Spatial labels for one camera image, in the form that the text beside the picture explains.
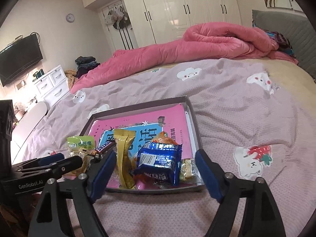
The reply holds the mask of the clear packet oat cookie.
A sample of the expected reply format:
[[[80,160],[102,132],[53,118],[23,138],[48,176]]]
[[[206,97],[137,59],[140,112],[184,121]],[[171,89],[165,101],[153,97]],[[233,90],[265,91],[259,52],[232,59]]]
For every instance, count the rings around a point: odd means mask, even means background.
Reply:
[[[81,173],[85,173],[88,169],[88,164],[94,158],[91,151],[70,151],[66,158],[71,157],[79,157],[80,159],[76,159],[76,164],[73,169],[66,173],[64,176],[69,179],[74,179],[75,177],[79,176]]]

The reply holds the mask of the green milk cheese snack packet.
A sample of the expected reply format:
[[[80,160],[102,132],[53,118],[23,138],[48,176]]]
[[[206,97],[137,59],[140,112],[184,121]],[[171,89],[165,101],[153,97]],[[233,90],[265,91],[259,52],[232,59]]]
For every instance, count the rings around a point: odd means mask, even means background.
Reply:
[[[95,139],[93,136],[70,136],[67,139],[69,156],[80,156],[84,158],[95,149]]]

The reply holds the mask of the Snickers chocolate bar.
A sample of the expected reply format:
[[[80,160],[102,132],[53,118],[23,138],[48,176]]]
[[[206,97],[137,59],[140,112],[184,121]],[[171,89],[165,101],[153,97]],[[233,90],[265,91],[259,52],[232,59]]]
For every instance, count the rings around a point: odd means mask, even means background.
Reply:
[[[101,160],[103,156],[108,152],[113,150],[113,148],[116,146],[115,141],[106,141],[105,144],[97,147],[94,149],[90,155],[95,158]]]

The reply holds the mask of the yellow Alpenliebe candy packet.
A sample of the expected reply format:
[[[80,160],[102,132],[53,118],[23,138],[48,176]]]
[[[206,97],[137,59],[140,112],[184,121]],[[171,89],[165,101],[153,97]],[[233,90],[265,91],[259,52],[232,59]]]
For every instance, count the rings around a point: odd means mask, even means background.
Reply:
[[[114,129],[119,183],[125,189],[132,189],[135,186],[135,181],[130,174],[132,163],[129,158],[129,148],[135,139],[135,135],[135,131]]]

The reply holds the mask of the clear packet yellow cake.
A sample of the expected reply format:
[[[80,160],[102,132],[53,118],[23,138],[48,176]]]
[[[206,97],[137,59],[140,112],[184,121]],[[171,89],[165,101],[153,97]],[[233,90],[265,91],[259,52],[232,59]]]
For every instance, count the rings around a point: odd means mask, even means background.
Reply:
[[[194,159],[183,159],[181,161],[179,180],[182,182],[194,180],[197,176],[197,172],[198,170]]]

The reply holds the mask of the pink children's book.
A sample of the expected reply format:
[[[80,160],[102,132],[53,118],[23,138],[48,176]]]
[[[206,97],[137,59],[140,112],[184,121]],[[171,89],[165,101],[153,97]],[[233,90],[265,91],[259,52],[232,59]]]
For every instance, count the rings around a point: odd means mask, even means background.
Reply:
[[[99,147],[114,139],[116,128],[135,131],[135,139],[129,148],[129,156],[133,157],[146,142],[164,131],[168,137],[182,145],[182,158],[189,159],[194,157],[197,150],[191,122],[185,102],[162,106],[147,105],[143,109],[128,109],[121,113],[113,109],[94,114],[82,135],[93,136]]]

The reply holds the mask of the tan knitted blanket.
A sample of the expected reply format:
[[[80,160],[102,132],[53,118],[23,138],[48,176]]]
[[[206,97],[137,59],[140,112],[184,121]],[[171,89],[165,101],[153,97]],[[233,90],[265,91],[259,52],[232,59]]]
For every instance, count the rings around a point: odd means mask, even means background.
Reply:
[[[78,78],[76,77],[77,71],[66,70],[64,73],[65,73],[65,76],[66,76],[67,81],[68,81],[68,87],[71,90],[71,88],[74,86],[74,84],[78,81]]]

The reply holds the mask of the dark folded clothes pile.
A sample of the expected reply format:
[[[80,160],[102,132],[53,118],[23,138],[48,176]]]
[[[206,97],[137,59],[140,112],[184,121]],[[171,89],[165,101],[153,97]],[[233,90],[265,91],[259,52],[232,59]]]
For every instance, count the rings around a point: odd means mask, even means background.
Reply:
[[[99,66],[99,63],[96,61],[95,57],[83,57],[80,56],[75,60],[77,64],[77,73],[76,78],[80,79],[81,76],[87,74],[90,70],[95,69]]]

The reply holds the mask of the striped dark garment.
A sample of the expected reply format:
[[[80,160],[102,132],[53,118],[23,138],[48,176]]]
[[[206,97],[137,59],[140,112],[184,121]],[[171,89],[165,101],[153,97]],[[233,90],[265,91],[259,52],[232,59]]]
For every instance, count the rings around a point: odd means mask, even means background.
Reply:
[[[295,53],[292,48],[292,45],[290,41],[284,35],[282,35],[279,32],[270,32],[270,31],[265,31],[265,33],[278,44],[279,46],[278,50],[295,58]]]

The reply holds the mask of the hanging bags on door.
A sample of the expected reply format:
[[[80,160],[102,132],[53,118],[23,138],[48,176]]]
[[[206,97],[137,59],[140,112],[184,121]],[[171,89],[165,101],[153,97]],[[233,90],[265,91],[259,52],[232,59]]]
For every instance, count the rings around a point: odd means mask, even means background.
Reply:
[[[105,17],[105,24],[112,25],[114,29],[124,29],[131,25],[128,13],[122,5],[115,6],[109,10],[108,15]]]

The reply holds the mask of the pink quilted duvet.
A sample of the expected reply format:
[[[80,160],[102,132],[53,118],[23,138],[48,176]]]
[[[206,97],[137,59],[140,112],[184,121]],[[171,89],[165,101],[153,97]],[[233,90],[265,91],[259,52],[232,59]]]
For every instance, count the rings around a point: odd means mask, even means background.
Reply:
[[[189,27],[181,39],[133,50],[117,50],[106,62],[81,76],[70,92],[107,84],[159,65],[200,59],[258,59],[268,57],[298,64],[257,27],[231,23],[204,23]]]

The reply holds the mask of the grey padded headboard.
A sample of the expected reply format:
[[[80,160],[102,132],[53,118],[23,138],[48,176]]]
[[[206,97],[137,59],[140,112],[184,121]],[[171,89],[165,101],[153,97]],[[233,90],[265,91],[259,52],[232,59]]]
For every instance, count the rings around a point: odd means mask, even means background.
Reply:
[[[256,27],[278,32],[292,45],[298,65],[315,79],[315,30],[308,18],[277,11],[252,11]]]

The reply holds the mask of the white glossy wardrobe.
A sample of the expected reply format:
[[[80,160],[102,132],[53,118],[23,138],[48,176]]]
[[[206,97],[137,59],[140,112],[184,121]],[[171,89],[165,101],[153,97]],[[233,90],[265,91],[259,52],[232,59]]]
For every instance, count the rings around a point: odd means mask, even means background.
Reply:
[[[125,15],[130,26],[109,32],[115,50],[134,49],[182,38],[196,24],[226,22],[241,24],[237,0],[83,0],[86,9],[98,10],[104,24],[111,14]]]

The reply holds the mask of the black wall television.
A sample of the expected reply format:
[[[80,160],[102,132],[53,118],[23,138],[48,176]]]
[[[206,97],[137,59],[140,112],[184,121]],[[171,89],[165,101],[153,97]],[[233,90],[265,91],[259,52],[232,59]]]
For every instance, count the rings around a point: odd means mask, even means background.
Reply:
[[[1,85],[4,87],[43,59],[40,36],[33,32],[1,51]]]

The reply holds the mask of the round wall clock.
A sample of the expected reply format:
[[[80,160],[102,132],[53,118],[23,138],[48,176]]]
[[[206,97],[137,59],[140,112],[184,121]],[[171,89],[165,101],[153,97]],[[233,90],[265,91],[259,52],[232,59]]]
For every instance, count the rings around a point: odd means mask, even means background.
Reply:
[[[66,15],[65,19],[68,23],[73,23],[74,22],[74,15],[69,13]]]

